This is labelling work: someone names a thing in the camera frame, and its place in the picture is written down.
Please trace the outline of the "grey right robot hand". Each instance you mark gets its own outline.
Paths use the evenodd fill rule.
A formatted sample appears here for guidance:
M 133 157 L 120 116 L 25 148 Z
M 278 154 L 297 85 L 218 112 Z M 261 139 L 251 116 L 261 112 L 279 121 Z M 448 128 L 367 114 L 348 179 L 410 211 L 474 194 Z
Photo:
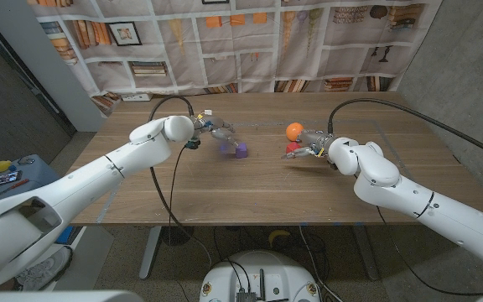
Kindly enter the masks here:
M 287 138 L 291 143 L 287 146 L 286 154 L 281 159 L 294 159 L 313 155 L 326 158 L 330 167 L 337 170 L 337 166 L 329 159 L 330 145 L 336 140 L 332 133 L 310 129 L 287 131 Z

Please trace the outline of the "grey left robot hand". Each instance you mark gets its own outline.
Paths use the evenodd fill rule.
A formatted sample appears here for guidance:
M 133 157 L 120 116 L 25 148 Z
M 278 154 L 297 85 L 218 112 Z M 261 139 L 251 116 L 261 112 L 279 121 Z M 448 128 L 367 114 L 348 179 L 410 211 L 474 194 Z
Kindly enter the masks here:
M 213 138 L 222 140 L 237 148 L 239 143 L 231 136 L 235 132 L 234 127 L 220 117 L 212 115 L 199 115 L 190 117 L 194 126 L 194 133 L 185 144 L 188 149 L 197 149 L 200 146 L 200 135 L 210 133 Z

